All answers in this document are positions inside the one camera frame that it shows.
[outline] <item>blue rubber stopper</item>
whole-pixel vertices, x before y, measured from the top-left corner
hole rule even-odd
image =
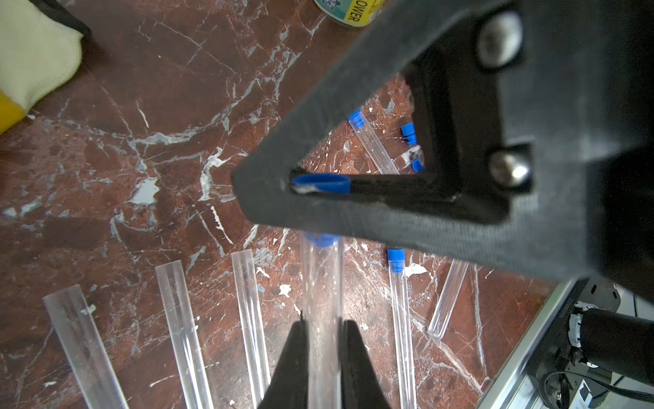
[[[406,139],[409,145],[418,145],[418,139],[415,137],[415,127],[413,122],[402,126],[400,129],[402,130],[402,136],[404,136],[404,139]]]
[[[420,162],[420,159],[414,160],[413,163],[411,164],[411,167],[416,172],[420,172],[421,170],[424,169],[424,165],[422,164],[422,162]]]
[[[357,130],[366,124],[364,119],[364,114],[361,112],[361,109],[357,109],[350,116],[347,117],[347,120],[350,121],[350,125]]]
[[[401,273],[404,271],[404,249],[388,249],[388,264],[390,270],[394,273]]]
[[[309,175],[302,175],[293,179],[293,185],[315,186],[319,191],[327,193],[349,193],[350,187],[352,186],[352,179],[345,175],[336,175],[334,173],[310,173]],[[339,239],[339,236],[332,234],[310,232],[304,232],[304,236],[318,247],[329,247]]]

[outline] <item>can label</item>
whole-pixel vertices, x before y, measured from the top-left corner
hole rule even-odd
[[[315,0],[332,18],[353,27],[367,26],[374,20],[385,0]]]

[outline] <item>marble surface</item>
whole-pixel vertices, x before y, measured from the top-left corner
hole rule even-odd
[[[246,220],[230,173],[360,31],[311,0],[62,4],[93,30],[84,62],[0,136],[0,406],[86,407],[41,300],[80,284],[130,407],[184,407],[154,276],[179,259],[214,404],[250,408],[229,254],[254,252],[273,370],[302,306],[300,243]],[[415,156],[400,133],[408,95],[398,76],[364,107],[404,173]],[[346,124],[305,167],[375,171]],[[347,239],[345,317],[397,408],[384,252]],[[419,406],[473,408],[553,283],[471,266],[445,338],[432,342],[425,327],[451,261],[407,255],[424,267],[409,278]]]

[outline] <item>metal screw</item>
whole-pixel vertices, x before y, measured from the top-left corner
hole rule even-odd
[[[518,187],[529,180],[529,158],[519,152],[497,151],[490,156],[490,174],[500,186]]]
[[[477,57],[486,68],[500,68],[511,62],[523,44],[523,23],[515,11],[503,11],[489,18],[477,37]]]

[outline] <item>glass tube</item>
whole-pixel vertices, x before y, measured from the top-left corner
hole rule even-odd
[[[341,408],[338,339],[343,315],[343,238],[303,233],[302,280],[309,332],[308,409]]]
[[[361,140],[361,144],[366,148],[370,158],[375,162],[379,173],[382,175],[399,175],[398,168],[395,167],[395,163],[390,159],[384,145],[381,144],[375,130],[363,112],[357,109],[347,120],[354,129],[356,136]]]
[[[393,305],[395,352],[398,356],[398,385],[402,409],[416,409],[413,342],[407,277],[404,274],[404,249],[388,250],[390,299]]]
[[[236,297],[239,302],[245,357],[250,376],[252,404],[256,409],[270,385],[270,369],[268,368],[264,324],[261,320],[252,250],[232,253],[232,267],[236,282]]]
[[[129,409],[79,285],[43,297],[89,409]]]
[[[461,291],[463,279],[466,277],[466,270],[468,269],[468,262],[461,260],[453,260],[450,266],[449,273],[445,279],[445,285],[441,296],[436,303],[436,310],[432,322],[429,324],[429,335],[437,341],[440,341],[445,335],[447,324],[452,316],[456,299]]]
[[[182,262],[173,261],[156,267],[155,271],[186,407],[213,409]]]

